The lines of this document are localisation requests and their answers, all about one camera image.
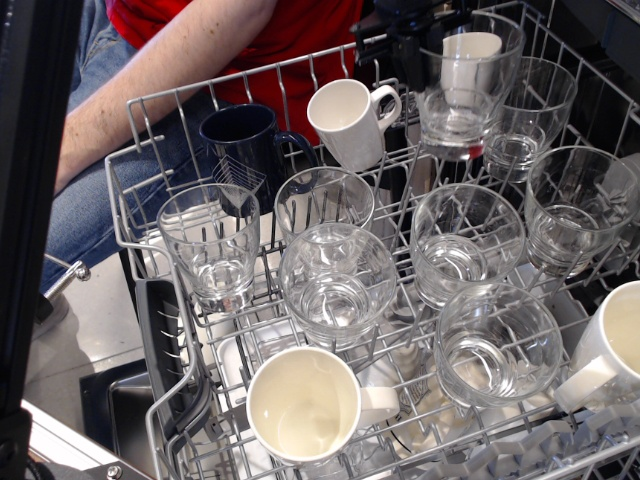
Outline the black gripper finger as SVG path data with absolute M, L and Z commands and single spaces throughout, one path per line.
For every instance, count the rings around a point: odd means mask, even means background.
M 412 36 L 392 40 L 392 63 L 399 80 L 414 92 L 425 89 L 424 66 L 420 41 Z

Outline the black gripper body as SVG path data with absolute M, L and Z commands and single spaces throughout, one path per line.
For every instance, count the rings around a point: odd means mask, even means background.
M 478 1 L 374 1 L 374 11 L 356 23 L 356 61 L 413 58 L 421 49 L 441 53 L 446 33 L 470 22 Z

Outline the person forearm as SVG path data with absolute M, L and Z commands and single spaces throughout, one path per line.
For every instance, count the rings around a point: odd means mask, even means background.
M 54 192 L 129 142 L 144 121 L 174 110 L 154 100 L 129 118 L 125 103 L 214 78 L 267 26 L 275 1 L 192 1 L 124 67 L 66 116 Z

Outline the black robot arm post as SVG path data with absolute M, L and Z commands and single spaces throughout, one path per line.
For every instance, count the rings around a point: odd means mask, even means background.
M 104 86 L 67 106 L 83 5 L 1 5 L 1 475 L 25 477 L 27 360 L 56 193 L 140 129 L 126 100 L 206 80 L 273 18 L 273 1 L 191 1 Z

